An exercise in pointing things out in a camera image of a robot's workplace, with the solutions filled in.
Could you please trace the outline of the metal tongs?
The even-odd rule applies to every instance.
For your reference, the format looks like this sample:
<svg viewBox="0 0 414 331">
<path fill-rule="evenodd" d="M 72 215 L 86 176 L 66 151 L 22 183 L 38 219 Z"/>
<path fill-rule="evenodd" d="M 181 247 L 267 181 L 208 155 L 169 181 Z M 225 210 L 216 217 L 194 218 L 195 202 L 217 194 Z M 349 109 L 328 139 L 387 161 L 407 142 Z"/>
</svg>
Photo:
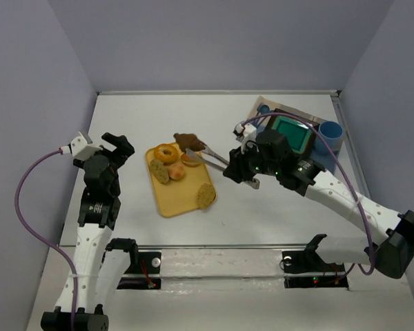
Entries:
<svg viewBox="0 0 414 331">
<path fill-rule="evenodd" d="M 213 152 L 208 146 L 200 151 L 193 151 L 190 148 L 186 148 L 185 153 L 191 159 L 194 159 L 200 163 L 205 163 L 207 166 L 210 166 L 220 172 L 223 172 L 226 167 L 229 166 L 228 160 Z"/>
</svg>

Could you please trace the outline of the brown croissant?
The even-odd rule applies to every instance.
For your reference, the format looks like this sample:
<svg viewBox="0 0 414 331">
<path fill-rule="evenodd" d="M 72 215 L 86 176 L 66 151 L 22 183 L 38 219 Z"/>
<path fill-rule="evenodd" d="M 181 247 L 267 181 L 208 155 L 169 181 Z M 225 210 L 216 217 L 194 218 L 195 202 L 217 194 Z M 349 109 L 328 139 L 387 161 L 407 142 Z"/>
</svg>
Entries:
<svg viewBox="0 0 414 331">
<path fill-rule="evenodd" d="M 174 133 L 173 137 L 183 153 L 187 150 L 199 152 L 206 148 L 206 144 L 196 134 Z"/>
</svg>

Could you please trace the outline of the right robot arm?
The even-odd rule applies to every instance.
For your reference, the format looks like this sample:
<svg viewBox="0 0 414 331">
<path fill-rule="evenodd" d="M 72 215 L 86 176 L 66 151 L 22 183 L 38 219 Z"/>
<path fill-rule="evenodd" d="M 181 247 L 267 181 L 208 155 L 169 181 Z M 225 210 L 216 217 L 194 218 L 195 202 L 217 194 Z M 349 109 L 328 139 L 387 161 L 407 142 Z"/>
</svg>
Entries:
<svg viewBox="0 0 414 331">
<path fill-rule="evenodd" d="M 332 210 L 363 230 L 366 240 L 342 249 L 331 247 L 319 234 L 308 254 L 327 263 L 369 264 L 392 279 L 406 272 L 414 257 L 414 211 L 385 208 L 338 180 L 325 167 L 295 154 L 288 139 L 275 130 L 237 134 L 240 147 L 229 152 L 223 175 L 236 183 L 256 174 L 275 177 L 281 186 Z"/>
</svg>

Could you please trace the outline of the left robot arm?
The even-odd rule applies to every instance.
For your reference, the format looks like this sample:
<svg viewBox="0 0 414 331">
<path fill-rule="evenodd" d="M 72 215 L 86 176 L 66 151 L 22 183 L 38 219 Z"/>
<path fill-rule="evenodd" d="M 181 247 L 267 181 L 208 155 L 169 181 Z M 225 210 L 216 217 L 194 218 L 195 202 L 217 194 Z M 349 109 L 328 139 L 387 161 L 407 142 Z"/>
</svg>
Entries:
<svg viewBox="0 0 414 331">
<path fill-rule="evenodd" d="M 41 318 L 43 330 L 107 330 L 106 306 L 122 275 L 138 263 L 134 239 L 112 237 L 121 201 L 118 170 L 135 152 L 124 135 L 101 137 L 108 150 L 80 133 L 68 145 L 85 188 L 77 219 L 72 268 L 52 312 Z"/>
</svg>

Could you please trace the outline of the brown speckled bread slice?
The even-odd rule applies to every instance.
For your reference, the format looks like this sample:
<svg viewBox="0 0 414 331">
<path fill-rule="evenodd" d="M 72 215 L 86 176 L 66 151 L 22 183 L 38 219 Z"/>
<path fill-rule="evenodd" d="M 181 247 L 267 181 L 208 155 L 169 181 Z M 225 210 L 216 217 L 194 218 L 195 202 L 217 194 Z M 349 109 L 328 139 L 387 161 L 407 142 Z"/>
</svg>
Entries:
<svg viewBox="0 0 414 331">
<path fill-rule="evenodd" d="M 148 165 L 150 173 L 161 184 L 167 184 L 170 181 L 167 167 L 159 159 L 153 159 Z"/>
</svg>

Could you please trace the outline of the sugared cream bun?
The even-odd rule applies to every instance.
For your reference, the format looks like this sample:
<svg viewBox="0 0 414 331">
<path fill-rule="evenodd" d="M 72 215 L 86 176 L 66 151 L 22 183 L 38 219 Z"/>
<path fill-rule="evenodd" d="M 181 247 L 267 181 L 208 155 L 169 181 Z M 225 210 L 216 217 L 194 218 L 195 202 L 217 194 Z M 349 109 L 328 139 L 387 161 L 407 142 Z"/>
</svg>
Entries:
<svg viewBox="0 0 414 331">
<path fill-rule="evenodd" d="M 180 161 L 188 167 L 197 167 L 202 164 L 202 162 L 199 160 L 199 155 L 197 153 L 195 154 L 186 154 L 183 153 L 180 156 Z"/>
</svg>

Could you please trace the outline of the blue spoon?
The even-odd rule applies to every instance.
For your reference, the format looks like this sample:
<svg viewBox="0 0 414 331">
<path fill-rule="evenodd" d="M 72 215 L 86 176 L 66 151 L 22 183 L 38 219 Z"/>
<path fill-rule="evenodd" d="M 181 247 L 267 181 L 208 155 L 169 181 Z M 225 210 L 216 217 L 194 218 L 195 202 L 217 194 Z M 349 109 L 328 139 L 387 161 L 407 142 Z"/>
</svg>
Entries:
<svg viewBox="0 0 414 331">
<path fill-rule="evenodd" d="M 264 106 L 261 108 L 262 114 L 266 114 L 270 112 L 270 107 L 266 104 L 264 104 Z"/>
</svg>

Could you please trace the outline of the pink round bun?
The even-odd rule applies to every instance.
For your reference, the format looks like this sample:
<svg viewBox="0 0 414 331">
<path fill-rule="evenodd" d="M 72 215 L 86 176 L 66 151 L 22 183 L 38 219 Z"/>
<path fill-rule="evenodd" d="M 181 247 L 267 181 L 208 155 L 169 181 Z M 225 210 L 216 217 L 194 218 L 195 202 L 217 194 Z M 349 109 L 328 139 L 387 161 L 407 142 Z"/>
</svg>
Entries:
<svg viewBox="0 0 414 331">
<path fill-rule="evenodd" d="M 181 180 L 186 176 L 186 170 L 181 162 L 175 162 L 168 166 L 168 176 L 175 181 Z"/>
</svg>

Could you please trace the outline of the black square plate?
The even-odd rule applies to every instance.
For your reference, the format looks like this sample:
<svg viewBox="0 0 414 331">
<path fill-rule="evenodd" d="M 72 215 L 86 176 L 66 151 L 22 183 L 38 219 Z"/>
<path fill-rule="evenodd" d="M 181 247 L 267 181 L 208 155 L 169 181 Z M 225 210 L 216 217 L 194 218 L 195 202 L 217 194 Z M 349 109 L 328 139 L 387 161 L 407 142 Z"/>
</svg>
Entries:
<svg viewBox="0 0 414 331">
<path fill-rule="evenodd" d="M 268 121 L 266 129 L 283 134 L 294 153 L 304 157 L 311 155 L 316 135 L 308 125 L 285 116 L 276 116 Z"/>
</svg>

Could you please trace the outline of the yellow plastic tray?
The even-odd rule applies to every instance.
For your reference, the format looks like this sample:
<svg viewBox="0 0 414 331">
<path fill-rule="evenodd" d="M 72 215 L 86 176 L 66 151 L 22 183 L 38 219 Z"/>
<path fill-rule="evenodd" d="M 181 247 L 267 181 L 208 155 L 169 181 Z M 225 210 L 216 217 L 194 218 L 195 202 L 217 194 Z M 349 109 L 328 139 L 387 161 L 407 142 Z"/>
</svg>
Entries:
<svg viewBox="0 0 414 331">
<path fill-rule="evenodd" d="M 155 148 L 149 149 L 145 154 L 147 166 L 155 158 L 153 153 L 154 149 Z M 159 183 L 148 169 L 157 209 L 159 214 L 163 217 L 175 217 L 200 209 L 197 205 L 197 193 L 199 188 L 205 183 L 213 186 L 206 165 L 201 164 L 194 168 L 184 165 L 184 167 L 186 176 L 178 181 L 170 178 L 170 181 L 167 184 Z"/>
</svg>

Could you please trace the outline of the orange bagel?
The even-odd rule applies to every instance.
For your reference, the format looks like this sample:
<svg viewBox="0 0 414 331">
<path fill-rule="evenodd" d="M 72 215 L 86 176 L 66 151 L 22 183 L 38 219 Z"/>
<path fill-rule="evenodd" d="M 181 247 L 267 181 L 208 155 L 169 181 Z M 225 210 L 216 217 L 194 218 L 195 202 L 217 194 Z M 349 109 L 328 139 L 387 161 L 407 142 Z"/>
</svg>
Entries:
<svg viewBox="0 0 414 331">
<path fill-rule="evenodd" d="M 164 164 L 172 164 L 178 161 L 179 153 L 175 146 L 163 143 L 155 147 L 154 157 Z"/>
</svg>

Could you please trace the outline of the blue placemat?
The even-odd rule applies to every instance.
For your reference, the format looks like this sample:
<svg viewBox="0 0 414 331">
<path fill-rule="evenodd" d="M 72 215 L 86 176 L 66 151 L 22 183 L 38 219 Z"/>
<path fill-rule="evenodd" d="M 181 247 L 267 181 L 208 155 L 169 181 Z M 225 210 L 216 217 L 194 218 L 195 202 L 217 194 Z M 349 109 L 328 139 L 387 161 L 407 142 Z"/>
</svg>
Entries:
<svg viewBox="0 0 414 331">
<path fill-rule="evenodd" d="M 321 163 L 332 173 L 344 140 L 344 128 L 301 110 L 258 97 L 248 117 L 260 133 L 275 130 L 283 134 L 294 153 Z"/>
</svg>

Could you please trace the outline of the blue cup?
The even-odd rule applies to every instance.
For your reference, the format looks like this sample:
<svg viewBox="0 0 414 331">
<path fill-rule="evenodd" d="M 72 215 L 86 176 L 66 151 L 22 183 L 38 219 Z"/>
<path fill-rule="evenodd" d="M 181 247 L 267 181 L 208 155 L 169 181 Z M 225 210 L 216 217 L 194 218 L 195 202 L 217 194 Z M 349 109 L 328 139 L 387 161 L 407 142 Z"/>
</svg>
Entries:
<svg viewBox="0 0 414 331">
<path fill-rule="evenodd" d="M 340 150 L 344 135 L 344 129 L 340 124 L 334 121 L 325 121 L 320 124 L 318 132 L 333 152 Z M 314 149 L 319 154 L 325 155 L 329 153 L 328 148 L 319 137 L 315 140 Z"/>
</svg>

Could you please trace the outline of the metal base rail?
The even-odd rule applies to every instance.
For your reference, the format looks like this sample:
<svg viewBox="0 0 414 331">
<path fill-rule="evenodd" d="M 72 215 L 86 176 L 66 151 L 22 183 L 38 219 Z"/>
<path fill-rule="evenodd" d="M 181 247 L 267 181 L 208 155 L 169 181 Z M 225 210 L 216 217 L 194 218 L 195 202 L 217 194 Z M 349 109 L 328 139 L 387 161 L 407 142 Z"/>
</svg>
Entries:
<svg viewBox="0 0 414 331">
<path fill-rule="evenodd" d="M 169 250 L 169 249 L 280 249 L 300 250 L 306 243 L 265 243 L 265 244 L 201 244 L 201 245 L 138 245 L 140 250 Z"/>
</svg>

